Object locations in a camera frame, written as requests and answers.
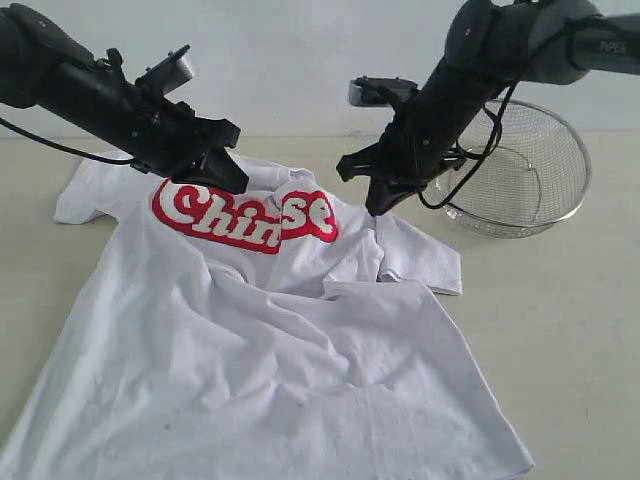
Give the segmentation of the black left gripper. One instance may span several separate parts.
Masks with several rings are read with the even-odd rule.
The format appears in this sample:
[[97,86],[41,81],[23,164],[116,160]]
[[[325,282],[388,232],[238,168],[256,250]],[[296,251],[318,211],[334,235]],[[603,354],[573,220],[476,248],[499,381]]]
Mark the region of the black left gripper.
[[231,121],[199,117],[184,102],[127,97],[112,99],[112,114],[119,128],[113,144],[140,168],[176,184],[246,191],[249,177],[228,153],[240,135]]

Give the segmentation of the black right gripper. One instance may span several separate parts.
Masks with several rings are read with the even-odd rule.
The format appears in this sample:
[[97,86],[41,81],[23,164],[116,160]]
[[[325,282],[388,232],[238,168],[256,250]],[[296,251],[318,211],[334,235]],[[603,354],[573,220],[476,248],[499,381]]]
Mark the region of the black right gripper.
[[461,108],[405,107],[377,142],[343,155],[337,171],[344,181],[369,179],[365,208],[379,217],[462,162],[456,147],[462,132]]

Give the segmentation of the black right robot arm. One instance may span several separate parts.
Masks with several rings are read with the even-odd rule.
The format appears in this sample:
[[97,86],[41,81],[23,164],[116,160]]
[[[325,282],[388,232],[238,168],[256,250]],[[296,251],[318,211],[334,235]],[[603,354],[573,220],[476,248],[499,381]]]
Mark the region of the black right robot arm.
[[[351,81],[352,106],[394,115],[379,140],[343,156],[337,172],[343,181],[369,178],[365,207],[381,216],[468,161],[477,171],[499,145],[503,108],[519,83],[571,85],[592,70],[638,74],[638,14],[605,16],[590,1],[467,1],[424,85]],[[503,108],[491,112],[496,98]]]

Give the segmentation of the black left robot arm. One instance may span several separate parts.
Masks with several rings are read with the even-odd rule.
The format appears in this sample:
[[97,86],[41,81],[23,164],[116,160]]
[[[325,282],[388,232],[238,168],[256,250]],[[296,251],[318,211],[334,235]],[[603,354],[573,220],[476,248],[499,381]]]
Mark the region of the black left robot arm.
[[243,193],[249,178],[228,153],[239,127],[166,97],[194,76],[188,51],[129,82],[118,49],[97,58],[43,14],[13,3],[1,10],[1,102],[44,108],[123,151],[122,164],[141,173]]

